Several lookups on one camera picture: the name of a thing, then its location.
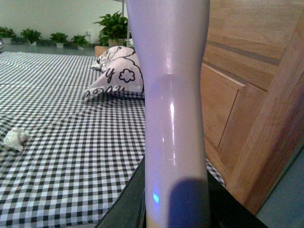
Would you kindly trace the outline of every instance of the white pillow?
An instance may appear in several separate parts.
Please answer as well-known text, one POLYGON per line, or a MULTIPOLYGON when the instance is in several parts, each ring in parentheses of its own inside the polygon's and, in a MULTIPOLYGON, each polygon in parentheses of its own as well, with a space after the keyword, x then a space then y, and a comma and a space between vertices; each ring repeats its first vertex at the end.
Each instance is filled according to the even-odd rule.
POLYGON ((116 91, 143 93, 143 75, 132 48, 116 46, 99 56, 91 66, 101 70, 100 77, 84 92, 83 99, 116 91))

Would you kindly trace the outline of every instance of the wall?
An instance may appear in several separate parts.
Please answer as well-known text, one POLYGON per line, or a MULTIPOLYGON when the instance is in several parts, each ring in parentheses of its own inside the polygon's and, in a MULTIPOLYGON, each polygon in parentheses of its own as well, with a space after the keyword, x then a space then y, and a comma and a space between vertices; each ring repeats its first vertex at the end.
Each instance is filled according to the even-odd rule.
POLYGON ((36 29, 43 39, 64 32, 70 40, 90 30, 91 43, 98 43, 101 27, 93 22, 117 11, 122 11, 122 4, 113 0, 1 0, 0 26, 13 28, 17 36, 23 29, 36 29))
POLYGON ((269 228, 304 227, 304 139, 257 217, 269 228))

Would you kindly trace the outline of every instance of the potted plant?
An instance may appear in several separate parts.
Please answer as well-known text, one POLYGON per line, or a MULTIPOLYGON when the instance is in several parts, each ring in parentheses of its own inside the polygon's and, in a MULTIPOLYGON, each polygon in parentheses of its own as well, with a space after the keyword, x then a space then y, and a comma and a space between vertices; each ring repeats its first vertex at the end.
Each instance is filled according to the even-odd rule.
POLYGON ((83 50, 89 42, 86 40, 86 36, 77 35, 72 38, 72 43, 79 50, 83 50))
POLYGON ((56 44, 57 48, 63 48, 63 45, 67 43, 67 35, 61 32, 52 33, 51 40, 56 44))
POLYGON ((99 33, 99 41, 102 45, 109 44, 110 47, 122 45, 127 38, 128 18, 122 17, 121 13, 113 15, 106 14, 100 17, 102 20, 94 22, 103 26, 99 33))
POLYGON ((21 35, 24 39, 28 41, 30 45, 36 46, 37 41, 41 38, 41 33, 37 32, 37 30, 25 29, 22 30, 21 35))
POLYGON ((0 27, 0 38, 4 44, 10 44, 11 39, 15 37, 16 34, 14 33, 13 29, 8 27, 0 27))

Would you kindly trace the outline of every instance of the white wall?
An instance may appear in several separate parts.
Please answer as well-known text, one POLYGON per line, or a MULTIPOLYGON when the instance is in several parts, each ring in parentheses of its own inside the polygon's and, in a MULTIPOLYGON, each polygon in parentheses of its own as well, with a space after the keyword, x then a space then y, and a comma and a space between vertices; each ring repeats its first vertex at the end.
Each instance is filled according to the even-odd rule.
POLYGON ((102 27, 93 22, 117 11, 122 11, 122 4, 113 0, 0 0, 0 26, 12 28, 19 37, 23 29, 36 29, 43 39, 63 32, 70 40, 90 30, 91 43, 98 43, 102 27))

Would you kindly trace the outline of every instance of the floor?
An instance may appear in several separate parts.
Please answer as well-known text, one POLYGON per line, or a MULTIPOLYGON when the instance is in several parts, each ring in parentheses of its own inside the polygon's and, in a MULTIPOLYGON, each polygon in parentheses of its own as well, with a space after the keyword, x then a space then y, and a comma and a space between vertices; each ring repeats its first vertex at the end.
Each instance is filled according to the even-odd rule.
POLYGON ((30 52, 30 53, 44 53, 44 54, 59 54, 59 55, 77 55, 77 56, 95 56, 93 47, 87 47, 84 50, 78 50, 75 47, 57 48, 53 46, 31 46, 29 44, 5 44, 1 52, 30 52))

